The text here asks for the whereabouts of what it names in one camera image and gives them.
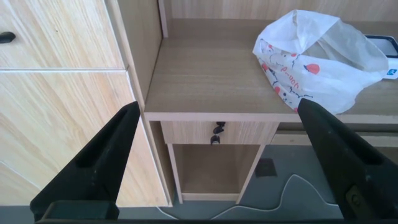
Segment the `cable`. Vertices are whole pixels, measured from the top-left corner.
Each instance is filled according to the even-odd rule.
[[[293,177],[298,177],[298,178],[300,178],[301,180],[303,180],[305,183],[307,183],[309,186],[311,186],[312,189],[314,189],[315,192],[318,194],[318,196],[321,198],[321,200],[322,200],[322,202],[323,202],[324,204],[329,205],[329,206],[337,206],[337,207],[338,207],[337,204],[326,202],[326,201],[323,199],[323,197],[321,196],[321,194],[319,193],[319,191],[318,191],[309,181],[307,181],[306,179],[304,179],[303,177],[301,177],[301,176],[299,176],[299,175],[297,175],[297,174],[292,174],[292,175],[289,177],[289,179],[287,180],[287,182],[286,182],[286,184],[285,184],[285,186],[284,186],[284,189],[282,190],[282,193],[281,193],[281,195],[280,195],[279,205],[276,206],[276,208],[272,208],[272,209],[260,209],[260,208],[253,208],[253,207],[248,207],[248,206],[242,206],[242,205],[235,205],[235,206],[232,206],[231,208],[229,208],[229,209],[227,209],[227,210],[225,210],[225,211],[223,211],[223,212],[221,212],[221,213],[215,215],[214,217],[211,218],[211,220],[214,220],[214,219],[216,219],[216,218],[218,218],[218,217],[224,215],[225,213],[227,213],[227,212],[229,212],[229,211],[231,211],[231,210],[233,210],[233,209],[235,209],[235,208],[246,208],[246,209],[254,210],[254,211],[258,211],[258,212],[273,212],[273,211],[278,210],[278,209],[280,208],[280,206],[282,206],[282,202],[283,202],[283,199],[284,199],[284,194],[285,194],[286,187],[287,187],[288,183],[290,182],[290,180],[291,180]],[[164,215],[167,215],[168,217],[173,218],[173,219],[176,219],[176,220],[178,219],[178,218],[176,218],[176,217],[174,217],[174,216],[172,216],[172,215],[170,215],[170,214],[164,212],[161,208],[159,208],[159,207],[156,207],[156,208],[157,208],[160,212],[162,212]]]

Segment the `white plastic bag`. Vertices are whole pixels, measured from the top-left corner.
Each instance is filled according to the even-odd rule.
[[[360,31],[338,17],[310,11],[291,11],[267,26],[253,53],[294,110],[306,98],[342,113],[388,69],[387,57]]]

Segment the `shelf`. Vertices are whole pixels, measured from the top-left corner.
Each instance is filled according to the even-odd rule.
[[[252,54],[258,34],[270,22],[174,19],[152,77],[147,119],[228,121],[239,116],[243,120],[299,122],[298,115],[274,93]],[[352,24],[365,34],[398,39],[396,22]],[[363,90],[355,106],[340,117],[349,122],[398,123],[396,83],[383,80]]]
[[[259,150],[257,145],[172,147],[184,200],[237,200]]]

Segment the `black square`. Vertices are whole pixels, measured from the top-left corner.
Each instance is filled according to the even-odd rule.
[[[277,176],[274,161],[270,158],[260,159],[254,172],[256,173],[256,177]]]

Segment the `floor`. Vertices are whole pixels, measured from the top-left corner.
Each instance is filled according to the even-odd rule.
[[[262,158],[271,158],[277,176],[253,175],[241,206],[234,202],[174,201],[161,208],[178,219],[324,220],[342,219],[322,168],[311,147],[267,146]],[[171,219],[157,208],[120,208],[119,219]],[[28,207],[0,207],[0,223],[32,223]]]

